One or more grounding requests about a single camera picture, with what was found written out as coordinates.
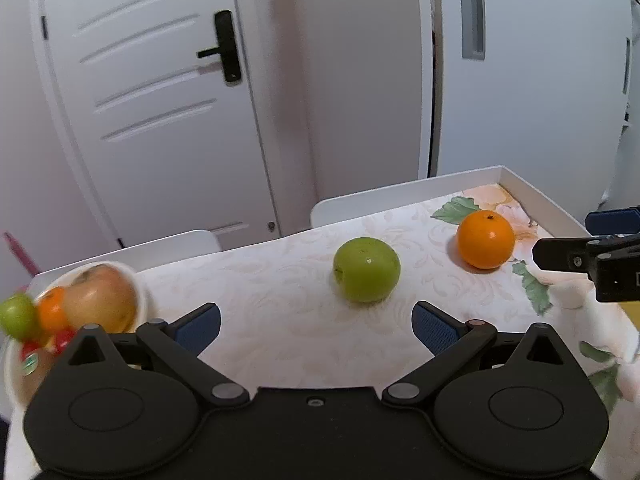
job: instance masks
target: fruit sticker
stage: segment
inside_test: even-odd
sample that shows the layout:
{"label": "fruit sticker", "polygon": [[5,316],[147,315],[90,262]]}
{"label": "fruit sticker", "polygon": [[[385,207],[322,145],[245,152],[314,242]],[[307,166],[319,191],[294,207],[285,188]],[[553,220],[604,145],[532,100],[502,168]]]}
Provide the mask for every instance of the fruit sticker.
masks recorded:
{"label": "fruit sticker", "polygon": [[26,377],[36,370],[38,367],[38,353],[33,352],[25,358],[22,362],[22,375]]}

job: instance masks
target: orange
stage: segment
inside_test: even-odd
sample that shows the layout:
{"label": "orange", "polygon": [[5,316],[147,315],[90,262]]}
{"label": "orange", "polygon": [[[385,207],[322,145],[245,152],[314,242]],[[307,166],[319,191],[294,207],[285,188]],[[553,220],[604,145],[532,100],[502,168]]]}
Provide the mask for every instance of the orange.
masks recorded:
{"label": "orange", "polygon": [[511,258],[516,235],[511,224],[495,211],[475,211],[462,221],[456,234],[458,252],[469,265],[495,269]]}
{"label": "orange", "polygon": [[55,334],[69,326],[65,311],[62,309],[62,299],[65,289],[56,286],[49,290],[38,302],[38,321],[41,329],[48,334]]}

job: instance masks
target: blue gripper pad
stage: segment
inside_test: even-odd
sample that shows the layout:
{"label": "blue gripper pad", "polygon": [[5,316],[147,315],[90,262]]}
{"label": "blue gripper pad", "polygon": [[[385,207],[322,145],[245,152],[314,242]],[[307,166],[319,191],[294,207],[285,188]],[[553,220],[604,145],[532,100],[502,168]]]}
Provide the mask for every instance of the blue gripper pad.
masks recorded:
{"label": "blue gripper pad", "polygon": [[640,212],[635,207],[592,211],[584,219],[584,226],[592,235],[632,235],[640,232]]}
{"label": "blue gripper pad", "polygon": [[438,355],[466,333],[466,326],[426,301],[415,304],[411,314],[415,336],[429,351]]}
{"label": "blue gripper pad", "polygon": [[207,303],[192,313],[192,319],[177,322],[174,340],[194,355],[199,355],[220,333],[220,309],[214,303]]}

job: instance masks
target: tablecloth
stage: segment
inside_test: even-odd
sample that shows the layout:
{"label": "tablecloth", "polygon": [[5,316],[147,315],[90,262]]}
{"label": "tablecloth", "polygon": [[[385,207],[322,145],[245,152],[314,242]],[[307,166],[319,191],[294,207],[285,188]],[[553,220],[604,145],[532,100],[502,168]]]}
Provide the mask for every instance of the tablecloth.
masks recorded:
{"label": "tablecloth", "polygon": [[[501,213],[516,232],[511,261],[492,272],[467,266],[454,246],[457,223],[478,208]],[[390,244],[402,266],[391,295],[369,306],[341,298],[331,274],[335,251],[358,236]],[[595,301],[586,277],[533,264],[532,245],[545,236],[513,197],[492,185],[139,276],[154,315],[169,322],[209,301],[219,306],[220,335],[200,358],[252,394],[259,386],[368,385],[380,393],[432,357],[412,332],[416,301],[507,332],[544,320],[590,375],[610,412],[609,436],[593,471],[609,480],[640,480],[638,330],[618,304]],[[11,432],[21,433],[20,426],[18,414]],[[24,437],[14,434],[10,447],[7,480],[29,478],[37,466],[33,456],[25,457]]]}

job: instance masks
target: chair backrest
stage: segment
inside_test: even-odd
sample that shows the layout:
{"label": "chair backrest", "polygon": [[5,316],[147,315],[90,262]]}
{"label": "chair backrest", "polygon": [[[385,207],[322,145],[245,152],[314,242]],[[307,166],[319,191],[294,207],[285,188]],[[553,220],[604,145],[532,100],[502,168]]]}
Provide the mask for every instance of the chair backrest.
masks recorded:
{"label": "chair backrest", "polygon": [[164,264],[179,262],[187,258],[203,256],[204,254],[219,253],[221,250],[215,234],[205,230],[188,231],[144,244],[119,249],[112,253],[94,256],[93,258],[58,267],[57,269],[46,270],[31,280],[29,288],[27,288],[27,293],[32,298],[35,298],[46,290],[49,283],[58,279],[66,272],[92,262],[111,260],[121,262],[132,267],[134,270],[140,271],[159,267]]}
{"label": "chair backrest", "polygon": [[311,227],[334,224],[453,193],[471,187],[470,177],[476,186],[492,184],[500,180],[503,171],[502,166],[494,166],[328,198],[318,202],[312,209]]}

